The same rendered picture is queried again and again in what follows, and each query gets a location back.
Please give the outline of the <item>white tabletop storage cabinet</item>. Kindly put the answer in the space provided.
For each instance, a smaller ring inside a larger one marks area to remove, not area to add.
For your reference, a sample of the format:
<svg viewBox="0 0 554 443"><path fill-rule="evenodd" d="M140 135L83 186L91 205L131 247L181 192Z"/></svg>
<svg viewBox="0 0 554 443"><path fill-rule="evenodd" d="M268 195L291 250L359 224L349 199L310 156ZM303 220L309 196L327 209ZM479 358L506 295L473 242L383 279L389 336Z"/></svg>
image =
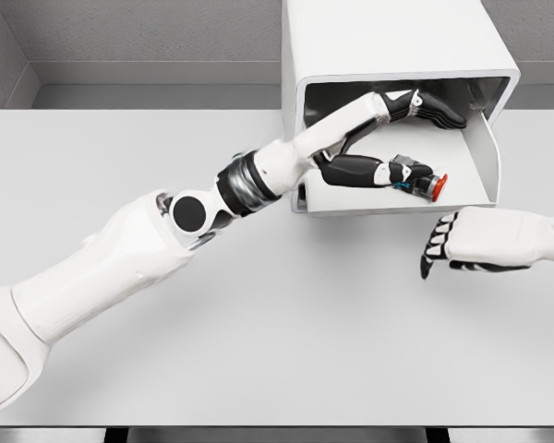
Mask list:
<svg viewBox="0 0 554 443"><path fill-rule="evenodd" d="M504 78L485 110L493 123L520 77L481 0L283 0L287 138L304 126L310 84Z"/></svg>

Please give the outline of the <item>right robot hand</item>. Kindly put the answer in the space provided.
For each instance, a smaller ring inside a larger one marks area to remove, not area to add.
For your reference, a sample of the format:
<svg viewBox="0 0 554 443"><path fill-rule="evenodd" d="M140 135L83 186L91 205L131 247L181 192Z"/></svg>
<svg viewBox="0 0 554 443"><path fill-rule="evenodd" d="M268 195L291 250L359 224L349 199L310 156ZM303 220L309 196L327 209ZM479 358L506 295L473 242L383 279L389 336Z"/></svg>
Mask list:
<svg viewBox="0 0 554 443"><path fill-rule="evenodd" d="M528 269L541 258L540 229L547 218L520 210L465 207L442 216L420 258L426 279L440 260L451 269L506 272Z"/></svg>

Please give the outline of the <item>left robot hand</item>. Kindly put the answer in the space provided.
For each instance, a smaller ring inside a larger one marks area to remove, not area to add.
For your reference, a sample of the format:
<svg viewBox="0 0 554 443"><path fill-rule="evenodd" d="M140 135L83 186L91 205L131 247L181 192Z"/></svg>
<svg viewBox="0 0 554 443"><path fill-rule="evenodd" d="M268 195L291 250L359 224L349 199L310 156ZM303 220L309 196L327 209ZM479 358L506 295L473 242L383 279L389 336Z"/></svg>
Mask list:
<svg viewBox="0 0 554 443"><path fill-rule="evenodd" d="M380 126L407 117L430 121L440 129L464 129L465 117L437 96L419 89L369 92L324 117L301 133L310 143L312 160L331 186L380 188L411 183L433 174L422 163L413 166L384 162L375 157L351 155L357 141Z"/></svg>

